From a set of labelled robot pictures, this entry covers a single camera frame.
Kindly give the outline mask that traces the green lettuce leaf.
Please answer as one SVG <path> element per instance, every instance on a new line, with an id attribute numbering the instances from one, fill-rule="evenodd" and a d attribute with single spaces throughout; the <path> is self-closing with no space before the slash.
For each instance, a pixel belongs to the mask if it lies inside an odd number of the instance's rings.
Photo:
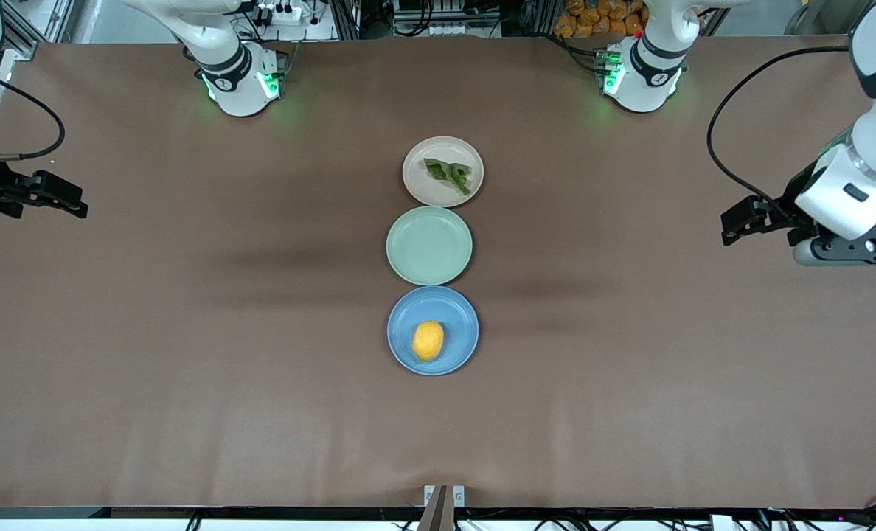
<path id="1" fill-rule="evenodd" d="M 470 195 L 472 190 L 469 178 L 472 168 L 466 164 L 451 164 L 434 158 L 424 158 L 423 164 L 429 177 L 435 181 L 444 181 L 452 185 L 459 194 Z"/>

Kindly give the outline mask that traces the yellow lemon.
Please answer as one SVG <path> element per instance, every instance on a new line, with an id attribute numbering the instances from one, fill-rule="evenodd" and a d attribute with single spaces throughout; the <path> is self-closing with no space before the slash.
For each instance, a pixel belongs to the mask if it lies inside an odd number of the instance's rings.
<path id="1" fill-rule="evenodd" d="M 428 320 L 419 323 L 412 333 L 411 348 L 419 362 L 429 363 L 442 352 L 444 342 L 445 331 L 442 324 L 437 320 Z"/>

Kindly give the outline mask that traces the bag of oranges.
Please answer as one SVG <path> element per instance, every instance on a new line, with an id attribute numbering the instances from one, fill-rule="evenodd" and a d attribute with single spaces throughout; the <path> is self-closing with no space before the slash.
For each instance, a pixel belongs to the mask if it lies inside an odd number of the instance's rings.
<path id="1" fill-rule="evenodd" d="M 650 19 L 643 0 L 560 0 L 552 33 L 563 39 L 612 33 L 640 36 Z"/>

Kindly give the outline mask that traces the white power strip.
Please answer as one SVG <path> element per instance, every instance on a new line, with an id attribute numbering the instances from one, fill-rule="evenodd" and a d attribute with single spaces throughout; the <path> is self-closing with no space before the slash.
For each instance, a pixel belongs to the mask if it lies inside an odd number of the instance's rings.
<path id="1" fill-rule="evenodd" d="M 260 0 L 253 2 L 252 20 L 257 26 L 299 26 L 305 21 L 300 4 L 293 0 Z"/>

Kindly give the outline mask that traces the white box under table edge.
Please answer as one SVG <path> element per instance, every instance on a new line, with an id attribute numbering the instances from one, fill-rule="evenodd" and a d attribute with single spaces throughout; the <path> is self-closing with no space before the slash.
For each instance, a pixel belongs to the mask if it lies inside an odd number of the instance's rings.
<path id="1" fill-rule="evenodd" d="M 754 521 L 743 521 L 726 514 L 712 514 L 709 522 L 710 531 L 769 531 L 758 527 Z"/>

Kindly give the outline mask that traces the blue round plate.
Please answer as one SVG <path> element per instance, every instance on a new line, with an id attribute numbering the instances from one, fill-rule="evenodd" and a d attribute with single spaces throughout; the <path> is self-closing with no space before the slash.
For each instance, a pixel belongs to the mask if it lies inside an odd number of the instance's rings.
<path id="1" fill-rule="evenodd" d="M 412 340 L 420 324 L 442 327 L 442 347 L 435 359 L 419 359 Z M 461 293 L 445 286 L 411 290 L 395 303 L 386 324 L 387 345 L 394 359 L 418 375 L 437 377 L 461 369 L 475 353 L 481 327 L 474 306 Z"/>

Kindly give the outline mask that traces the green round plate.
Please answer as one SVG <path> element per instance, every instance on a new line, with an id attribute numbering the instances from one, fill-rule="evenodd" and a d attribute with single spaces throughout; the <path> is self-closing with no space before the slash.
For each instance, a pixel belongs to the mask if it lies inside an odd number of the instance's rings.
<path id="1" fill-rule="evenodd" d="M 404 281 L 447 285 L 470 265 L 474 239 L 465 219 L 451 209 L 417 207 L 395 219 L 385 249 L 389 265 Z"/>

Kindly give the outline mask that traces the pink round plate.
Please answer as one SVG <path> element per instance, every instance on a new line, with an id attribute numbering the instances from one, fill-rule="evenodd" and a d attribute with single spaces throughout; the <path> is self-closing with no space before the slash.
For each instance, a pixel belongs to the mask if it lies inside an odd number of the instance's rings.
<path id="1" fill-rule="evenodd" d="M 472 168 L 470 195 L 462 195 L 450 184 L 429 177 L 424 158 L 434 158 L 451 164 L 466 164 Z M 453 136 L 434 136 L 418 142 L 406 155 L 402 164 L 405 188 L 419 202 L 434 207 L 452 208 L 475 198 L 484 178 L 482 155 L 469 142 Z"/>

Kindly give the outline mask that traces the black equipment rack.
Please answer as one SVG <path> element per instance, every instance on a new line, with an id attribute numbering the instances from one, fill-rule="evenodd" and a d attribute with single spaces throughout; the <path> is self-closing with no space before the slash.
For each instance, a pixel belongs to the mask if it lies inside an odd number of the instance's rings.
<path id="1" fill-rule="evenodd" d="M 476 36 L 506 39 L 552 32 L 563 0 L 324 0 L 337 39 Z"/>

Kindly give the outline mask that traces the black table edge rail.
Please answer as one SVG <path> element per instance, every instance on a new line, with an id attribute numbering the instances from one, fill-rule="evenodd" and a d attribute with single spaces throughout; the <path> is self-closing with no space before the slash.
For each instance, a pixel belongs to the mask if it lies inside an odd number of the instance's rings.
<path id="1" fill-rule="evenodd" d="M 0 507 L 0 520 L 20 518 L 202 518 L 223 520 L 330 520 L 330 521 L 411 521 L 424 513 L 424 507 L 284 507 L 284 505 L 223 505 L 222 507 L 176 507 L 175 505 L 78 505 L 78 507 Z M 862 510 L 780 510 L 775 508 L 741 507 L 463 507 L 456 510 L 459 518 L 476 520 L 528 520 L 531 517 L 567 516 L 582 520 L 642 520 L 687 521 L 706 520 L 712 514 L 725 514 L 752 521 L 783 521 L 805 518 L 812 522 L 836 521 L 850 524 L 876 522 L 876 508 Z"/>

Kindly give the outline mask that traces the metal bracket at table edge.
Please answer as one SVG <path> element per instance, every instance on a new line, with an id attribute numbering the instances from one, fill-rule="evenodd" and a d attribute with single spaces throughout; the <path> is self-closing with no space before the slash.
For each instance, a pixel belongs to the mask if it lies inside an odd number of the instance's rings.
<path id="1" fill-rule="evenodd" d="M 425 486 L 424 511 L 415 531 L 459 531 L 456 511 L 465 508 L 465 486 Z"/>

